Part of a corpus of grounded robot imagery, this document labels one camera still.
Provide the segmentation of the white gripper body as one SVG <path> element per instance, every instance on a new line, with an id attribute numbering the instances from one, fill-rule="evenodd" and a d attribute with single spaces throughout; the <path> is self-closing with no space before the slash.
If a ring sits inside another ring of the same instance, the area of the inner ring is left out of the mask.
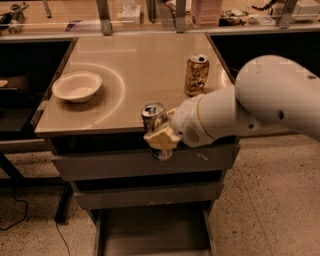
<path id="1" fill-rule="evenodd" d="M 202 97 L 203 94 L 200 94 L 185 100 L 175 109 L 170 121 L 174 132 L 189 147 L 201 147 L 214 142 L 200 122 L 198 106 Z"/>

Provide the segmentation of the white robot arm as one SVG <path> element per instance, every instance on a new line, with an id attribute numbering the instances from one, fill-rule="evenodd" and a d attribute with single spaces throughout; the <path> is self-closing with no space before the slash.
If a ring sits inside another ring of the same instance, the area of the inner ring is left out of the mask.
<path id="1" fill-rule="evenodd" d="M 264 55 L 247 62 L 234 85 L 185 100 L 144 139 L 170 150 L 179 142 L 200 147 L 282 128 L 320 139 L 320 78 L 292 60 Z"/>

